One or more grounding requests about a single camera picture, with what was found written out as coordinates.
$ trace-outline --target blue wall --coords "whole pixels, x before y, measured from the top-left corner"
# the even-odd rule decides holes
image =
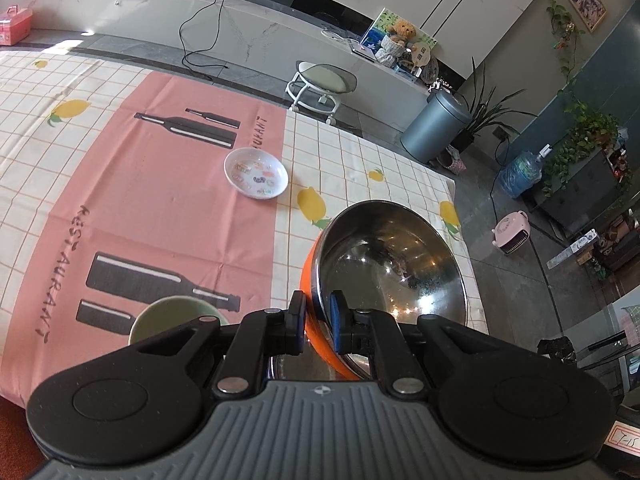
[[[620,126],[628,128],[627,160],[632,169],[640,168],[640,0],[584,65],[574,92],[578,99],[613,114]],[[574,124],[573,117],[564,113],[567,100],[560,95],[548,104],[511,143],[508,160],[522,151],[535,153],[545,144],[553,146],[564,137]]]

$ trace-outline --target wooden frame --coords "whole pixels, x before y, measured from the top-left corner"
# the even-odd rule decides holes
[[[580,14],[580,17],[587,26],[589,32],[593,32],[602,19],[607,15],[607,9],[602,3],[602,0],[569,1],[572,6],[574,6],[574,9],[578,11],[578,14]]]

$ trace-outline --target black bottle graphic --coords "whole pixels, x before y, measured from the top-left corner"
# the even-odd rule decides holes
[[[192,108],[185,108],[184,111],[200,116],[204,120],[210,121],[211,123],[224,124],[225,126],[228,126],[229,128],[235,128],[236,130],[240,127],[240,121],[229,119],[228,117],[222,115],[212,114],[211,112],[199,112]]]
[[[176,272],[104,253],[95,253],[86,286],[146,304],[167,296],[191,296],[216,308],[240,311],[239,296],[201,288]]]
[[[80,300],[76,321],[107,330],[115,334],[129,335],[135,316],[93,301]]]
[[[134,115],[134,118],[163,126],[172,134],[201,140],[214,146],[227,148],[228,150],[231,150],[236,142],[236,134],[233,132],[182,117],[155,117],[138,112]]]

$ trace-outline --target metal screw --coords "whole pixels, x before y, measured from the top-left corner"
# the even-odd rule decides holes
[[[239,394],[249,387],[242,377],[226,377],[218,381],[218,389],[225,394]]]
[[[424,383],[420,379],[413,377],[403,377],[396,379],[393,383],[393,388],[399,394],[416,394],[424,388]]]

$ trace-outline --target black plant pot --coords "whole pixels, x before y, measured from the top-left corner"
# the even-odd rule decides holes
[[[474,136],[467,130],[462,130],[458,136],[451,141],[451,145],[456,148],[460,153],[464,152],[469,146],[474,143]]]

